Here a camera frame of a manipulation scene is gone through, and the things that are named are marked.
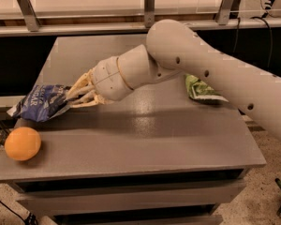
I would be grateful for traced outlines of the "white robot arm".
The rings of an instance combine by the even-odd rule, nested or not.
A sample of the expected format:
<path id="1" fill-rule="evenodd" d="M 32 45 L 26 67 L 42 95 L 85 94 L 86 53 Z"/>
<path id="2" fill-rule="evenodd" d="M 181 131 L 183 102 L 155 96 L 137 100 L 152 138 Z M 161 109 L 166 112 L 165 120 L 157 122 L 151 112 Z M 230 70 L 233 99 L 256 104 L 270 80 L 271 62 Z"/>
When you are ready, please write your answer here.
<path id="1" fill-rule="evenodd" d="M 102 60 L 67 92 L 73 108 L 119 101 L 179 72 L 198 77 L 281 141 L 281 78 L 205 43 L 174 20 L 156 22 L 146 43 Z"/>

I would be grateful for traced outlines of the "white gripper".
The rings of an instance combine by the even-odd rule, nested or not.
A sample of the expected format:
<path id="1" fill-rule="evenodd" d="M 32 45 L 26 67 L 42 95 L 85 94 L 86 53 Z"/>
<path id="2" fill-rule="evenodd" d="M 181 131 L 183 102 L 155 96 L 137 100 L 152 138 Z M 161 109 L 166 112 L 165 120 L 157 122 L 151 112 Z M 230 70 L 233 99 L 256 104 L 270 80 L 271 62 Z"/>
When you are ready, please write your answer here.
<path id="1" fill-rule="evenodd" d="M 118 58 L 113 56 L 82 74 L 67 92 L 67 100 L 71 108 L 92 107 L 122 100 L 132 92 L 121 76 Z"/>

